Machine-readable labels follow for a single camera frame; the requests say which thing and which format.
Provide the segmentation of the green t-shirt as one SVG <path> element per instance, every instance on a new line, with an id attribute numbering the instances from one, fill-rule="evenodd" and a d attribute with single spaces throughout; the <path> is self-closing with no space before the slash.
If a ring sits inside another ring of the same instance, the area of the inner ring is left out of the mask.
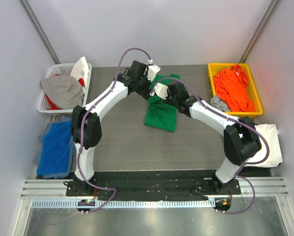
<path id="1" fill-rule="evenodd" d="M 163 103 L 159 97 L 152 96 L 148 100 L 144 125 L 174 133 L 176 116 L 177 109 L 175 107 Z"/>

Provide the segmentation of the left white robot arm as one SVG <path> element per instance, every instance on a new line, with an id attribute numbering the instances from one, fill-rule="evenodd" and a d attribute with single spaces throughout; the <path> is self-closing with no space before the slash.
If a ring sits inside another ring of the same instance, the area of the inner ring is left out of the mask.
<path id="1" fill-rule="evenodd" d="M 83 196 L 94 192 L 94 151 L 102 138 L 101 121 L 104 116 L 129 94 L 136 92 L 144 99 L 150 98 L 150 85 L 161 68 L 148 60 L 149 64 L 133 61 L 124 73 L 117 73 L 109 87 L 86 106 L 73 109 L 71 134 L 76 147 L 75 180 L 77 190 Z"/>

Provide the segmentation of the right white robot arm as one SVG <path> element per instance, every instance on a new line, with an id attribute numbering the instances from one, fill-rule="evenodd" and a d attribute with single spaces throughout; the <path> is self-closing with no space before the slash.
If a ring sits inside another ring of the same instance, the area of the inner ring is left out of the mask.
<path id="1" fill-rule="evenodd" d="M 229 116 L 198 96 L 190 96 L 185 86 L 177 81 L 167 86 L 157 84 L 154 92 L 180 113 L 207 124 L 222 135 L 225 159 L 213 174 L 211 187 L 217 194 L 225 193 L 245 162 L 262 148 L 251 118 Z"/>

